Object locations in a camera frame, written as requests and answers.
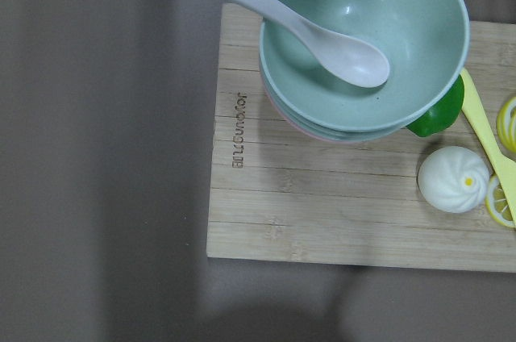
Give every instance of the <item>green pepper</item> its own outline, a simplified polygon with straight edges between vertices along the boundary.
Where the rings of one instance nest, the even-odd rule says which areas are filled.
[[[463,100],[464,83],[459,75],[450,90],[436,104],[406,127],[421,137],[441,132],[456,121]]]

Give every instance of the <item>dark tabletop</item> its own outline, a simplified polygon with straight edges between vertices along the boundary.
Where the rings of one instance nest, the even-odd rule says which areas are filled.
[[[221,4],[0,0],[0,340],[513,340],[514,274],[206,258]]]

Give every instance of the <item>wooden cutting board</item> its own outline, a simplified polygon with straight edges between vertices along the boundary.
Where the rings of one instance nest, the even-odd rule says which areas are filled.
[[[264,94],[260,21],[223,7],[209,257],[516,272],[516,231],[483,205],[446,214],[418,191],[419,166],[438,148],[470,148],[488,163],[463,115],[426,139],[406,129],[359,144],[305,136]],[[497,111],[516,95],[516,25],[472,22],[466,66],[494,130]]]

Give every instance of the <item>yellow utensil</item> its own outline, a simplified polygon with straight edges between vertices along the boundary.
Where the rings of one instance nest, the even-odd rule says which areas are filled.
[[[489,125],[487,115],[475,84],[466,69],[460,72],[464,81],[464,102],[462,111],[466,115],[471,127],[473,127],[478,140],[484,147],[485,153],[493,166],[494,172],[500,179],[501,187],[506,195],[509,209],[516,215],[516,162],[503,155],[494,139],[493,130]]]

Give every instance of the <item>wood grain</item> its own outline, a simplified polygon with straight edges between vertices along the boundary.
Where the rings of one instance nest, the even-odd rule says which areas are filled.
[[[209,257],[516,272],[516,235],[483,205],[450,215],[418,191],[418,168],[438,148],[470,148],[488,164],[463,115],[425,139],[405,128],[358,144],[305,136],[264,94],[260,21],[223,6]],[[472,22],[466,67],[494,130],[500,106],[516,94],[516,25]]]

